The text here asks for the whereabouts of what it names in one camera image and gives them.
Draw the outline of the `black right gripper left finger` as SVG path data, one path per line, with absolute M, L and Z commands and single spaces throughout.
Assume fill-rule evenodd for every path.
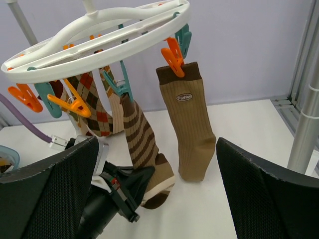
M 73 239 L 97 161 L 96 137 L 0 177 L 2 239 Z

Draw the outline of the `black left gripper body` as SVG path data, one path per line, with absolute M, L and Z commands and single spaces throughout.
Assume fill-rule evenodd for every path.
M 90 186 L 78 232 L 75 236 L 77 239 L 97 238 L 116 214 L 120 214 L 131 223 L 140 218 L 136 213 L 138 206 L 134 199 L 128 190 L 121 185 L 118 174 L 119 167 L 106 161 L 100 175 L 110 187 L 111 193 L 96 186 Z

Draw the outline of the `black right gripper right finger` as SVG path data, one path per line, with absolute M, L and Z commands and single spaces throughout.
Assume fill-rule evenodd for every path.
M 216 155 L 239 239 L 317 239 L 319 180 L 219 138 Z

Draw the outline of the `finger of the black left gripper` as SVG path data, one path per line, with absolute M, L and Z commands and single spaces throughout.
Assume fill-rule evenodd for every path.
M 147 186 L 155 172 L 153 166 L 134 169 L 132 166 L 119 167 L 121 185 L 124 186 L 137 206 L 142 204 Z

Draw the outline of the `brown striped sock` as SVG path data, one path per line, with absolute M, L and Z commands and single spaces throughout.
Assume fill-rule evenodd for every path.
M 146 209 L 160 207 L 168 198 L 175 175 L 166 157 L 159 152 L 155 134 L 140 106 L 125 94 L 120 97 L 126 141 L 134 169 L 154 167 L 141 206 Z

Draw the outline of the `plain brown sock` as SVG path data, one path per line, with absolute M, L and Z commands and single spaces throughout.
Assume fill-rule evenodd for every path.
M 204 180 L 215 153 L 214 135 L 207 111 L 204 84 L 198 63 L 182 66 L 179 78 L 169 66 L 156 73 L 159 88 L 178 142 L 178 172 L 186 182 Z

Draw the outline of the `white round clip hanger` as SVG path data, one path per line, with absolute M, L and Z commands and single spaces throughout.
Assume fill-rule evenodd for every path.
M 1 70 L 14 83 L 36 84 L 82 74 L 144 51 L 190 20 L 190 3 L 164 0 L 139 7 L 93 10 L 52 38 L 6 60 Z

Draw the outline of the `teal plastic basket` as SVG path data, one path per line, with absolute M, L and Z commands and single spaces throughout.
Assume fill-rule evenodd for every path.
M 20 156 L 14 149 L 0 146 L 0 173 L 6 173 L 18 169 Z

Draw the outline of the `teal clothes peg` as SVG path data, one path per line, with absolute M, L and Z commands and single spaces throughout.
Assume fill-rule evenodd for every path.
M 120 60 L 120 65 L 121 65 L 121 70 L 123 73 L 123 80 L 114 82 L 110 75 L 103 70 L 102 71 L 102 75 L 104 77 L 104 79 L 107 81 L 107 83 L 109 84 L 109 86 L 112 88 L 112 90 L 120 97 L 123 94 L 128 94 L 130 101 L 133 102 L 133 95 L 132 95 L 132 90 L 131 90 L 131 86 L 130 86 L 130 82 L 129 82 L 129 78 L 128 78 L 128 74 L 127 74 L 127 70 L 126 67 L 124 65 L 123 60 Z

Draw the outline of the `orange clothes peg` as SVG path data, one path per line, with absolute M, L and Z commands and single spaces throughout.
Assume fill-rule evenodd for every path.
M 71 102 L 69 102 L 69 100 L 63 101 L 60 98 L 57 98 L 56 96 L 53 96 L 51 94 L 47 95 L 48 100 L 71 112 L 76 113 L 77 115 L 80 115 L 85 118 L 90 117 L 91 111 L 89 110 L 85 102 L 82 100 L 81 96 L 72 86 L 72 84 L 67 80 L 67 78 L 64 78 L 63 80 L 66 86 L 69 88 L 69 90 L 73 94 L 73 96 L 71 97 L 72 101 Z
M 8 92 L 36 113 L 43 111 L 43 106 L 27 84 L 16 83 L 16 87 L 8 87 Z
M 177 40 L 173 37 L 168 37 L 166 39 L 168 48 L 162 48 L 161 54 L 173 70 L 173 72 L 180 78 L 185 76 L 182 70 L 182 65 L 184 64 L 182 52 Z

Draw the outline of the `beige patchwork argyle sock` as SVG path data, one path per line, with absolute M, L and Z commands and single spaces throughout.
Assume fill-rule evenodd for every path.
M 61 110 L 75 120 L 76 125 L 80 128 L 83 135 L 94 134 L 98 137 L 103 137 L 117 134 L 124 130 L 123 109 L 122 106 L 120 106 L 119 96 L 115 94 L 108 82 L 104 79 L 103 71 L 107 72 L 112 81 L 115 81 L 115 78 L 110 66 L 107 65 L 99 69 L 101 82 L 111 106 L 111 114 L 109 114 L 102 105 L 91 71 L 67 78 L 68 82 L 77 91 L 90 110 L 91 115 L 86 118 L 64 107 L 61 107 Z

